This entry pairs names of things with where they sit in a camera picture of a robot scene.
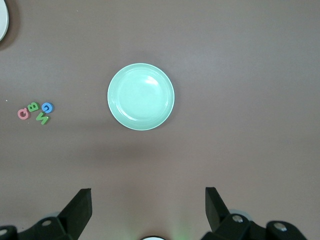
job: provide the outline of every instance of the white plate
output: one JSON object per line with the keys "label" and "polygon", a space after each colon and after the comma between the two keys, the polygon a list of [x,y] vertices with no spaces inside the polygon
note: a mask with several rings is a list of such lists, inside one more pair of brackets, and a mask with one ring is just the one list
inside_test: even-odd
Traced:
{"label": "white plate", "polygon": [[5,0],[0,0],[0,41],[6,35],[9,26],[9,13]]}

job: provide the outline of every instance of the round white object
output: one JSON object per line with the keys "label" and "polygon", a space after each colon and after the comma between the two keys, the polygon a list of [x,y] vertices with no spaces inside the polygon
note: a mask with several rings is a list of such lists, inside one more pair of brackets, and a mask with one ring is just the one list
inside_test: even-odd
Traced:
{"label": "round white object", "polygon": [[165,239],[162,237],[158,237],[158,236],[149,236],[149,237],[145,237],[141,240],[165,240]]}
{"label": "round white object", "polygon": [[5,0],[0,0],[0,41],[7,33],[9,26],[9,13]]}

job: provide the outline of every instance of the mint green plate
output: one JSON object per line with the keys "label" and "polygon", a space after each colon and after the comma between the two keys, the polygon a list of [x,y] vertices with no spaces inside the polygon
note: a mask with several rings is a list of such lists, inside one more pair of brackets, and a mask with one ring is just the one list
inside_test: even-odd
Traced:
{"label": "mint green plate", "polygon": [[119,123],[133,130],[150,130],[170,115],[175,102],[174,88],[159,68],[135,63],[125,66],[112,78],[108,105]]}

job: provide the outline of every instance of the plate rim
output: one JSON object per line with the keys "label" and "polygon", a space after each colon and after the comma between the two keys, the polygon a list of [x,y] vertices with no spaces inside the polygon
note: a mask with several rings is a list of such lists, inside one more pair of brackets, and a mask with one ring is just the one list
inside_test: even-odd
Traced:
{"label": "plate rim", "polygon": [[4,32],[2,35],[0,35],[0,41],[2,39],[4,39],[5,35],[7,34],[7,31],[8,31],[8,28],[9,28],[9,11],[8,11],[8,7],[6,5],[6,2],[5,0],[0,0],[0,6],[1,6],[1,2],[3,3],[3,7],[5,8],[6,10],[6,15],[4,16],[4,19],[6,21],[6,26],[5,26],[5,29],[4,29]]}
{"label": "plate rim", "polygon": [[[154,125],[152,127],[148,127],[148,128],[144,128],[144,129],[137,129],[137,128],[134,128],[134,127],[131,127],[131,126],[128,126],[127,124],[124,124],[122,123],[114,114],[114,111],[112,110],[111,108],[111,102],[110,99],[110,91],[111,91],[111,85],[112,85],[112,82],[114,82],[115,78],[117,77],[118,74],[120,74],[122,71],[124,71],[126,68],[130,68],[130,67],[134,67],[135,65],[143,65],[143,66],[148,66],[148,67],[151,67],[151,68],[154,68],[156,69],[157,71],[161,72],[165,78],[167,79],[168,81],[168,86],[169,86],[169,89],[172,91],[172,104],[170,104],[170,110],[169,112],[167,113],[167,115],[165,116],[165,118],[157,125]],[[174,105],[175,105],[175,89],[174,89],[174,86],[172,85],[172,82],[170,80],[170,78],[167,76],[167,74],[162,71],[160,68],[158,68],[157,66],[154,66],[152,64],[149,64],[149,63],[145,63],[145,62],[136,62],[136,63],[132,63],[132,64],[129,64],[129,65],[126,65],[124,66],[123,68],[121,68],[119,71],[116,72],[116,74],[112,77],[110,83],[109,83],[109,86],[108,86],[108,90],[107,90],[107,102],[108,102],[108,107],[110,109],[110,112],[111,114],[113,115],[113,117],[123,126],[125,126],[126,128],[128,129],[131,129],[131,130],[136,130],[136,131],[147,131],[147,130],[151,130],[151,129],[155,129],[157,127],[159,127],[161,124],[163,124],[168,118],[169,116],[171,115],[172,111],[173,111],[173,108],[174,108]]]}

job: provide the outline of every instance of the screw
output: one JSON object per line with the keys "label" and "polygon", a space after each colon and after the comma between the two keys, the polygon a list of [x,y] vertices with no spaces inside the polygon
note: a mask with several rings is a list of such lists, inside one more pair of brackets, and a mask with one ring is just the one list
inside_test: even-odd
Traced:
{"label": "screw", "polygon": [[234,215],[232,217],[233,221],[237,222],[237,223],[242,223],[244,220],[242,219],[242,217],[240,217],[239,215]]}
{"label": "screw", "polygon": [[46,220],[41,225],[42,227],[46,227],[46,226],[49,226],[50,224],[51,224],[51,220]]}
{"label": "screw", "polygon": [[1,229],[0,230],[0,236],[5,235],[8,232],[7,229]]}
{"label": "screw", "polygon": [[273,226],[278,229],[279,231],[285,232],[287,231],[287,228],[285,225],[283,225],[281,222],[276,222],[275,224],[273,224]]}

